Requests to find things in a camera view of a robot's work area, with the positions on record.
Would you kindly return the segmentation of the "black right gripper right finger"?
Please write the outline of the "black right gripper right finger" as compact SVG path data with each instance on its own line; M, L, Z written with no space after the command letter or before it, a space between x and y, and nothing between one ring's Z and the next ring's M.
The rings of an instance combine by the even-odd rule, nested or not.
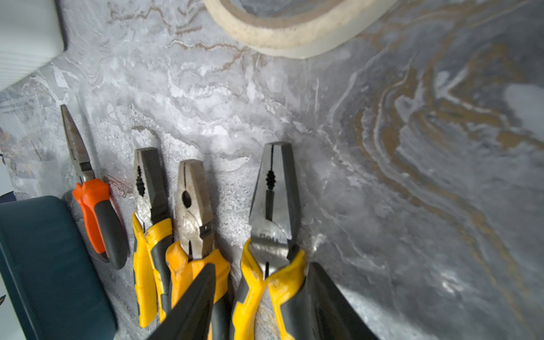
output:
M309 266L307 298L315 339L378 339L317 262Z

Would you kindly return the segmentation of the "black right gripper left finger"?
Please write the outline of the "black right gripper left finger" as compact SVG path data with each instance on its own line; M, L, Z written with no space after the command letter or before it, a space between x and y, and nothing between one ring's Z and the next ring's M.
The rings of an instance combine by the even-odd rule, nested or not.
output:
M215 285L215 265L207 264L148 339L207 339Z

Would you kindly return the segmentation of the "yellow black pliers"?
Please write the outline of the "yellow black pliers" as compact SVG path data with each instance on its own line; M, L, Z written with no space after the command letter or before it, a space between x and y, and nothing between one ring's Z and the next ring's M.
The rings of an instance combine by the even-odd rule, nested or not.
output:
M268 292L280 338L309 339L305 253L297 245L301 206L290 143L265 145L249 225L250 238L242 252L242 277L235 293L229 337L255 338L256 312Z

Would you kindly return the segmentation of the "yellow combination pliers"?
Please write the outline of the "yellow combination pliers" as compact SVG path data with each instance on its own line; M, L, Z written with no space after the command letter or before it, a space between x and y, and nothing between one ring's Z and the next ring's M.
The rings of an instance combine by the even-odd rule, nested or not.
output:
M135 204L132 216L135 249L133 276L139 325L148 327L171 310L171 273L166 252L173 227L159 150L135 150Z

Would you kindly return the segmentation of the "amber handled combination pliers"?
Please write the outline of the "amber handled combination pliers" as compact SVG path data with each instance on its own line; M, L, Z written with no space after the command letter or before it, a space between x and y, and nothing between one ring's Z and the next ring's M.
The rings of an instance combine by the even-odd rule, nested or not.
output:
M175 208L178 241L166 252L171 272L171 306L178 303L205 265L214 264L216 286L208 338L228 339L232 309L230 263L215 247L214 215L203 162L181 161L178 174Z

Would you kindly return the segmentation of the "teal plastic storage tray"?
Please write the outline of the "teal plastic storage tray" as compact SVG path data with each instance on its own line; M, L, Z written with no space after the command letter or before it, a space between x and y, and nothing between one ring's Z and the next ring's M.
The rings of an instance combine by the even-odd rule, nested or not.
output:
M1 204L1 277L27 339L113 339L116 318L69 208Z

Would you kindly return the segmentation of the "orange long-nose pliers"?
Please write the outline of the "orange long-nose pliers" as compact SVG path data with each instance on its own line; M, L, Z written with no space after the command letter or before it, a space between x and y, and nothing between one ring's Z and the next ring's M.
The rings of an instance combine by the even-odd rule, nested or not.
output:
M72 195L82 210L89 242L103 262L121 270L126 264L129 246L123 224L111 202L110 186L96 177L68 107L62 104L60 111L70 159L79 177Z

